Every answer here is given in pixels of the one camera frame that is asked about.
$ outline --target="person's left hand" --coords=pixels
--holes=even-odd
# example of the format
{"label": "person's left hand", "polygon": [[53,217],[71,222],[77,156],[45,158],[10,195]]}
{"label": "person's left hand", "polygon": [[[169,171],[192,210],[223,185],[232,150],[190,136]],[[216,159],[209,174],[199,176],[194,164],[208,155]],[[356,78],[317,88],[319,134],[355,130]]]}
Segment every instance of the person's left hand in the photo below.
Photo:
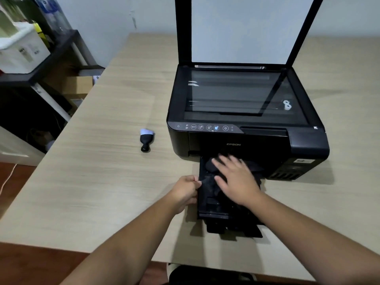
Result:
{"label": "person's left hand", "polygon": [[189,204],[197,202],[197,189],[202,185],[197,176],[188,175],[179,178],[177,183],[168,193],[168,196],[178,206],[177,214],[181,213]]}

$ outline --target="forearm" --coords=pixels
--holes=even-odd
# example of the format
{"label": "forearm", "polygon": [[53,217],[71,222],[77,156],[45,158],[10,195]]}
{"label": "forearm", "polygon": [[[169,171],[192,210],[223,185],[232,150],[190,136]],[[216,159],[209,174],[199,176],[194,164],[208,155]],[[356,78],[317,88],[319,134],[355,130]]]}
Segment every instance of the forearm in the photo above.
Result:
{"label": "forearm", "polygon": [[292,210],[264,193],[249,209],[288,247],[321,284],[380,280],[380,256]]}
{"label": "forearm", "polygon": [[178,208],[165,196],[90,254],[62,285],[138,283]]}

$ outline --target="light wood tabletop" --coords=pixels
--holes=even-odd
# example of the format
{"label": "light wood tabletop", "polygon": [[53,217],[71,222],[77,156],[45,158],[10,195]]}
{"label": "light wood tabletop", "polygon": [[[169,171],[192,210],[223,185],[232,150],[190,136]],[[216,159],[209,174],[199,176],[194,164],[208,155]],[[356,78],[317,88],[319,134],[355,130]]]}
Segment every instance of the light wood tabletop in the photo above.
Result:
{"label": "light wood tabletop", "polygon": [[[165,123],[177,64],[175,36],[129,36],[0,221],[1,242],[91,252],[179,176],[198,174]],[[307,38],[294,68],[331,153],[296,181],[266,180],[266,193],[380,253],[380,39]],[[141,128],[156,132],[150,153]],[[260,229],[262,239],[209,234],[189,207],[153,260],[312,279]]]}

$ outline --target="person's left arm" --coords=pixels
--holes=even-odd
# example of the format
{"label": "person's left arm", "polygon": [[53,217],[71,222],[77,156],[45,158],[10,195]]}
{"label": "person's left arm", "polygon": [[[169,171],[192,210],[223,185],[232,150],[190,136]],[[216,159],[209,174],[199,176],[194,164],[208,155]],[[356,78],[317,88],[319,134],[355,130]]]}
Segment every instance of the person's left arm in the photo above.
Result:
{"label": "person's left arm", "polygon": [[61,285],[135,285],[173,217],[197,202],[198,178],[181,177],[173,189],[91,253]]}

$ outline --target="open scanner lid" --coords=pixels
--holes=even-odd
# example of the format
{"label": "open scanner lid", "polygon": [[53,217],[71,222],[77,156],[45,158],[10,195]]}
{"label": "open scanner lid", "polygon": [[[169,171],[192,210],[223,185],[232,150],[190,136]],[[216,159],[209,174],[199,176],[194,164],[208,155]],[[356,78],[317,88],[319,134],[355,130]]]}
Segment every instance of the open scanner lid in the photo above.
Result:
{"label": "open scanner lid", "polygon": [[292,67],[323,0],[176,0],[180,65]]}

